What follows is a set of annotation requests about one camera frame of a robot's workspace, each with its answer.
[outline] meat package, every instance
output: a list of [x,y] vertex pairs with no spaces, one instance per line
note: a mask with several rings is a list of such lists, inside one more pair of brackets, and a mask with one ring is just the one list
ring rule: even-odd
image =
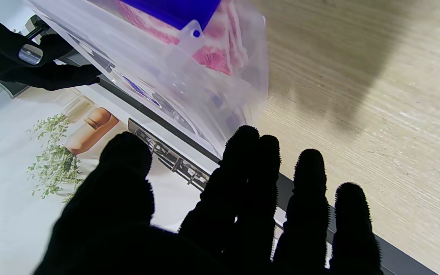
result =
[[[218,157],[265,106],[265,21],[249,0],[27,1],[110,82]],[[206,21],[176,24],[134,5],[195,1],[216,1]]]
[[[131,24],[167,44],[177,45],[178,29],[120,0],[120,14]],[[233,0],[222,0],[203,30],[205,45],[192,56],[198,63],[227,75],[239,72],[248,62],[242,46],[239,17]]]

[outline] fingertip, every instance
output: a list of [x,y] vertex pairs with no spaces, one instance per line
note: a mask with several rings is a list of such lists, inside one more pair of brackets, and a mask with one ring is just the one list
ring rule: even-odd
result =
[[335,192],[337,230],[372,232],[370,211],[363,189],[356,183],[344,183]]
[[117,134],[103,149],[100,162],[122,163],[131,166],[145,177],[152,165],[149,147],[130,132]]
[[255,127],[243,125],[237,129],[234,135],[227,141],[223,152],[222,162],[239,161],[239,154],[249,155],[254,153],[259,132]]
[[293,182],[295,189],[302,186],[309,191],[325,196],[327,176],[325,175],[323,156],[318,150],[307,149],[300,154],[295,166]]
[[273,165],[281,165],[280,143],[275,136],[265,134],[260,137],[259,149],[267,161],[272,162]]

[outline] raw meat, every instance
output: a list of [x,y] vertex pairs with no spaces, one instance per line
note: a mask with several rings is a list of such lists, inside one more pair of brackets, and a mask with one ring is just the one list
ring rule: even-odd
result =
[[[120,14],[131,24],[167,44],[177,45],[179,30],[151,15],[115,0]],[[234,0],[222,0],[203,31],[205,45],[192,57],[201,65],[226,75],[239,72],[248,62],[242,46]]]

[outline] glove finger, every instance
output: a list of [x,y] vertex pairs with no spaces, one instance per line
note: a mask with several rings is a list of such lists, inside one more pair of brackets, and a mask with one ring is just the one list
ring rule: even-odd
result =
[[293,195],[286,210],[274,263],[292,272],[325,270],[328,202],[325,197],[327,178],[319,151],[301,153],[295,167]]
[[381,255],[372,233],[370,211],[363,189],[344,183],[335,193],[337,232],[332,243],[330,270],[335,274],[379,274]]
[[[155,209],[152,187],[145,179],[151,162],[143,141],[128,132],[118,134],[105,146],[98,166],[77,189],[61,219],[72,219],[69,224],[79,233],[124,223],[148,225]],[[110,192],[111,186],[127,191]]]
[[145,179],[152,165],[152,154],[149,147],[138,136],[123,132],[108,142],[101,152],[100,163],[105,162],[112,162],[121,167],[132,167],[140,178]]
[[220,261],[227,261],[224,252],[232,245],[239,190],[246,185],[246,166],[258,141],[259,132],[254,127],[237,130],[227,142],[220,167],[210,176],[200,202],[181,224],[180,235]]
[[40,68],[18,68],[11,70],[2,75],[2,79],[54,91],[56,89],[97,83],[97,76],[100,74],[101,72],[93,65],[77,67],[48,63]]
[[262,136],[251,160],[254,166],[241,198],[232,257],[240,268],[264,270],[270,263],[274,238],[276,181],[281,164],[279,141]]

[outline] green plant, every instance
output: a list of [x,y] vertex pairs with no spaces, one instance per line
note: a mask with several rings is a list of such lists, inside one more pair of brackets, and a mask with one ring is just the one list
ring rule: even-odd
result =
[[33,125],[33,130],[28,129],[27,132],[39,132],[38,140],[48,136],[47,145],[57,144],[62,137],[66,136],[64,133],[67,132],[69,123],[69,118],[63,113],[59,113],[48,117],[46,120],[37,120],[37,123]]
[[60,113],[46,120],[37,120],[37,123],[33,125],[33,130],[27,130],[32,133],[39,132],[38,140],[46,137],[49,139],[45,150],[41,155],[37,155],[37,160],[26,171],[32,179],[37,176],[40,181],[32,190],[32,196],[37,191],[42,191],[41,198],[45,199],[50,194],[62,191],[61,184],[73,184],[74,190],[67,193],[63,200],[63,203],[67,203],[83,182],[83,179],[78,178],[81,174],[78,164],[81,161],[65,146],[58,145],[61,138],[66,136],[64,133],[67,131],[69,123],[68,117]]
[[44,199],[50,194],[62,191],[60,184],[73,184],[74,191],[67,194],[68,198],[65,202],[70,200],[83,181],[78,178],[81,174],[79,162],[81,161],[64,146],[53,144],[47,146],[41,155],[37,155],[37,161],[28,167],[31,178],[38,176],[40,180],[40,183],[33,189],[32,196],[37,191],[42,191],[41,197]]

